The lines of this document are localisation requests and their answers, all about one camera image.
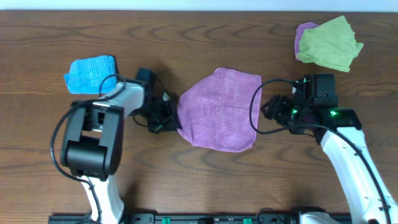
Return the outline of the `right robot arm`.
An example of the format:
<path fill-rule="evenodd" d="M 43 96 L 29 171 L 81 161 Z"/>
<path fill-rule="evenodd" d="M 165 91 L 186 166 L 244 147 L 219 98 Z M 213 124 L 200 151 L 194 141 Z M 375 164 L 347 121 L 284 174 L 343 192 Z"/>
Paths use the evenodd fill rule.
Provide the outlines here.
<path fill-rule="evenodd" d="M 275 95 L 261 111 L 292 134 L 313 133 L 336 171 L 353 223 L 397 223 L 397 204 L 371 159 L 354 110 L 339 108 L 330 95 Z"/>

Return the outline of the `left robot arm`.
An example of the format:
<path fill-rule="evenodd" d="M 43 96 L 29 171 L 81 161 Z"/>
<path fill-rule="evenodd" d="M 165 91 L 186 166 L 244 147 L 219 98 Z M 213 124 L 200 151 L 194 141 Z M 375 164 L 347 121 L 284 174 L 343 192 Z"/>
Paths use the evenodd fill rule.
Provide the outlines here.
<path fill-rule="evenodd" d="M 165 88 L 155 93 L 150 79 L 123 80 L 92 100 L 76 100 L 62 116 L 65 125 L 60 155 L 55 157 L 54 132 L 50 154 L 57 170 L 79 182 L 88 197 L 91 213 L 82 223 L 120 223 L 124 216 L 116 180 L 123 153 L 124 122 L 142 116 L 144 127 L 158 134 L 179 128 L 172 96 Z"/>

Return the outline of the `purple microfiber cloth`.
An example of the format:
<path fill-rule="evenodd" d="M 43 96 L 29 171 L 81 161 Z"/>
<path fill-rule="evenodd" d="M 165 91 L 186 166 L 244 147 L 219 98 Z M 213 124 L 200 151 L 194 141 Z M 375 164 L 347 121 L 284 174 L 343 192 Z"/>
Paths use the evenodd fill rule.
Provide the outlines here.
<path fill-rule="evenodd" d="M 232 68 L 217 68 L 183 93 L 177 113 L 178 133 L 193 146 L 224 152 L 241 152 L 254 144 L 261 95 L 251 98 L 261 76 Z"/>

